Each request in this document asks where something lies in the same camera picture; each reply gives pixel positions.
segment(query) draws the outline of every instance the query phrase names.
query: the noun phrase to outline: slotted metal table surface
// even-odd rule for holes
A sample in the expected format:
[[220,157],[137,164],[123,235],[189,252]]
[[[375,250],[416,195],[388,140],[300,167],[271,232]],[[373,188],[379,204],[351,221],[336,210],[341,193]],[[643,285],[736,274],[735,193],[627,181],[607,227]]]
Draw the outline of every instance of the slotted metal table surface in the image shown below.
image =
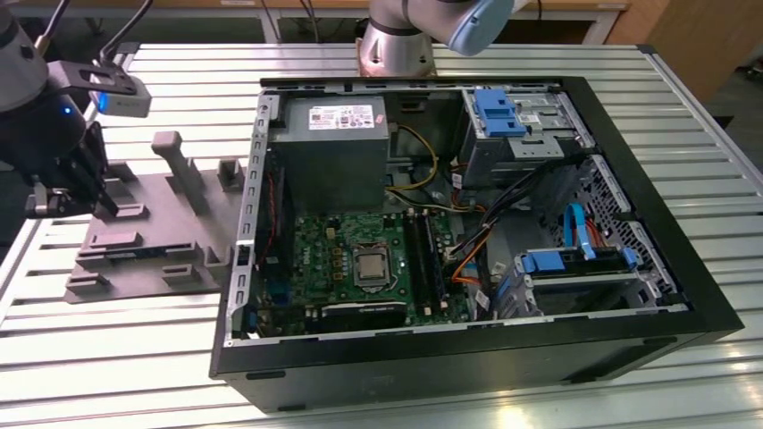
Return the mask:
[[[157,130],[180,131],[201,168],[221,156],[245,162],[260,78],[356,74],[351,45],[147,45],[125,60],[152,114],[99,121],[108,157],[145,173],[168,171],[149,148]],[[607,383],[264,416],[208,379],[219,295],[68,305],[88,217],[26,222],[0,270],[0,425],[763,425],[763,181],[659,57],[632,46],[504,46],[467,59],[439,47],[436,62],[443,76],[589,79],[745,329]]]

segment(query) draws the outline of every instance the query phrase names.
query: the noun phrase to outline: motherboard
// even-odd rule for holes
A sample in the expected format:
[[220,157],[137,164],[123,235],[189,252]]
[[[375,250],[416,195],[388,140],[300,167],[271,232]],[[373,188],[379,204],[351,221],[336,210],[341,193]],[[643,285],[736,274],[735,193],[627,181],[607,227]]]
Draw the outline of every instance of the motherboard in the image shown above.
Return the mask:
[[341,330],[464,322],[463,287],[440,276],[452,245],[445,212],[299,217],[291,282],[267,282],[271,334],[339,331],[332,319]]

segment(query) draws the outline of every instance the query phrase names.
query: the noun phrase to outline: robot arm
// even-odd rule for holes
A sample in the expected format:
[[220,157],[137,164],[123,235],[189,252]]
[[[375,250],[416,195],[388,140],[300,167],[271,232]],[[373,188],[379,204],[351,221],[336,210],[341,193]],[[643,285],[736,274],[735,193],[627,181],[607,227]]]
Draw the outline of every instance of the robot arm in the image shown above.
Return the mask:
[[116,67],[45,63],[0,4],[0,87],[0,161],[16,168],[34,190],[28,217],[83,215],[96,208],[115,215],[100,125],[84,119],[69,94],[133,97],[140,83]]
[[425,76],[435,38],[461,55],[479,54],[527,0],[373,0],[360,46],[369,76]]

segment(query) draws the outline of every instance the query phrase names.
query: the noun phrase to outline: power supply label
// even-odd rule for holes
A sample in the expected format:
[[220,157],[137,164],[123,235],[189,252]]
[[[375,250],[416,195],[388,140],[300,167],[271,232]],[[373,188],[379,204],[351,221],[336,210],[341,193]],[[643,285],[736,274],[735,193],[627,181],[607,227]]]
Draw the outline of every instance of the power supply label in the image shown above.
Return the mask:
[[309,130],[373,128],[371,105],[316,105],[309,109]]

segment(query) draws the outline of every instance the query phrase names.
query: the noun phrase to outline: green circuit board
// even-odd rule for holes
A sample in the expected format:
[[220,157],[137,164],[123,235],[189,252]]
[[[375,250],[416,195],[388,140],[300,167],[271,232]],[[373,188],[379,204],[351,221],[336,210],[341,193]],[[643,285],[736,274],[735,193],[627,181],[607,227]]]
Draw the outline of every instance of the green circuit board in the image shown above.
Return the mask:
[[[453,245],[445,213],[429,216],[437,248]],[[343,302],[395,300],[408,307],[405,325],[447,324],[467,319],[463,293],[448,295],[441,311],[424,315],[417,311],[403,229],[404,214],[337,214],[297,218],[295,230],[295,266],[289,290],[292,307]],[[353,252],[385,251],[389,284],[373,293],[356,285]],[[283,326],[284,334],[300,334],[299,325]]]

